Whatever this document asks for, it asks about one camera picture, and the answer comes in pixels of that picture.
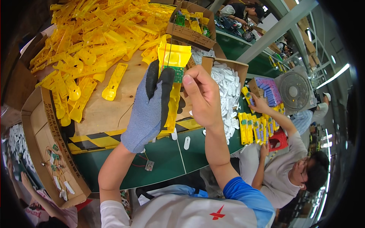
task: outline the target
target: green workbench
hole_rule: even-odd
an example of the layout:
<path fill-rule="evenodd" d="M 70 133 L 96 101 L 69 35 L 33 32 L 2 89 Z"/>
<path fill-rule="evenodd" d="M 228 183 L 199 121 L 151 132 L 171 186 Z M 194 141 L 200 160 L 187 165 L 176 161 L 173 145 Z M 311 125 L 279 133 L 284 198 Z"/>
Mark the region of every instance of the green workbench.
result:
<path fill-rule="evenodd" d="M 250 45 L 242 38 L 234 34 L 224 33 L 223 30 L 217 28 L 217 42 L 221 46 L 227 59 L 236 60 Z M 259 56 L 249 62 L 248 73 L 263 75 L 275 78 L 280 74 L 279 70 L 273 70 L 268 55 L 261 53 Z M 250 113 L 246 100 L 239 99 L 241 110 L 238 112 Z M 145 165 L 146 160 L 144 154 L 136 156 L 133 160 L 126 177 L 124 178 L 120 189 L 130 189 L 139 186 L 150 185 L 153 183 L 172 179 L 186 173 L 193 172 L 208 165 L 205 157 L 205 136 L 202 133 L 203 129 L 197 129 L 178 134 L 178 140 L 174 141 L 171 137 L 164 137 L 156 140 L 155 143 L 148 143 L 146 154 L 151 161 L 154 161 L 152 171 L 146 171 L 144 167 L 137 167 Z M 188 150 L 184 149 L 184 140 L 186 136 L 190 136 L 190 147 Z M 235 130 L 233 137 L 230 139 L 228 146 L 230 153 L 233 153 L 240 148 L 241 136 L 239 130 Z M 99 192 L 98 174 L 100 168 L 105 162 L 112 150 L 103 150 L 97 152 L 89 152 L 83 154 L 73 155 L 73 160 L 77 165 L 80 173 L 85 179 L 92 192 Z"/>

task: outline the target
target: white cap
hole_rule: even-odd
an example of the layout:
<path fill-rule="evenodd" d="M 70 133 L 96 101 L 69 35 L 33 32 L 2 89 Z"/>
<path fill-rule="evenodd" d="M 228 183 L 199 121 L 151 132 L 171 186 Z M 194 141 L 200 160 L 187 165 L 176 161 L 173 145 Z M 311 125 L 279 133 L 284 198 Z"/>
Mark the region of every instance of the white cap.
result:
<path fill-rule="evenodd" d="M 323 94 L 327 96 L 328 101 L 331 101 L 331 95 L 329 93 L 323 93 Z"/>

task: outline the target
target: red logo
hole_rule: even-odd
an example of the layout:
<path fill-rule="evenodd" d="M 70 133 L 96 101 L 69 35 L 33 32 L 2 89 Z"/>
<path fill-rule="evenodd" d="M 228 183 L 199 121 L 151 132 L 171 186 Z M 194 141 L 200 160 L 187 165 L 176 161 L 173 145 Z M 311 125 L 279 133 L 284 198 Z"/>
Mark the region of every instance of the red logo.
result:
<path fill-rule="evenodd" d="M 224 205 L 217 211 L 217 213 L 211 213 L 210 215 L 213 216 L 213 220 L 217 220 L 219 218 L 223 218 L 225 215 L 224 214 L 221 214 L 220 212 L 222 211 Z"/>

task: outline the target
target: fan grille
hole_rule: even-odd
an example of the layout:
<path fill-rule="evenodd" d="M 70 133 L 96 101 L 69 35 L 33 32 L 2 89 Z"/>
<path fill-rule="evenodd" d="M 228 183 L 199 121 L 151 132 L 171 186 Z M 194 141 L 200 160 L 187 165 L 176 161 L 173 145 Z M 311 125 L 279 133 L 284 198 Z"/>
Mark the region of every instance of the fan grille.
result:
<path fill-rule="evenodd" d="M 292 86 L 298 91 L 295 97 L 289 94 L 289 88 Z M 284 105 L 294 111 L 299 111 L 308 104 L 309 91 L 310 88 L 307 79 L 296 72 L 290 72 L 285 75 L 279 86 L 279 92 Z"/>

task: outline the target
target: black and yellow hazard stripe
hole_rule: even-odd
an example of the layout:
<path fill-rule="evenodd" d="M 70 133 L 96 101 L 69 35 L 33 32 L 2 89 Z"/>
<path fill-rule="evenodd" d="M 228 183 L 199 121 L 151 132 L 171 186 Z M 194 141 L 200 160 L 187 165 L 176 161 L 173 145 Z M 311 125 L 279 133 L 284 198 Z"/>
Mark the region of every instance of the black and yellow hazard stripe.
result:
<path fill-rule="evenodd" d="M 176 131 L 184 132 L 201 128 L 194 118 L 187 117 L 176 122 Z M 120 143 L 120 135 L 125 132 L 125 129 L 101 132 L 90 135 L 82 135 L 69 137 L 68 146 L 72 154 L 81 154 L 100 150 L 113 149 Z M 157 139 L 169 136 L 171 134 L 160 133 Z"/>

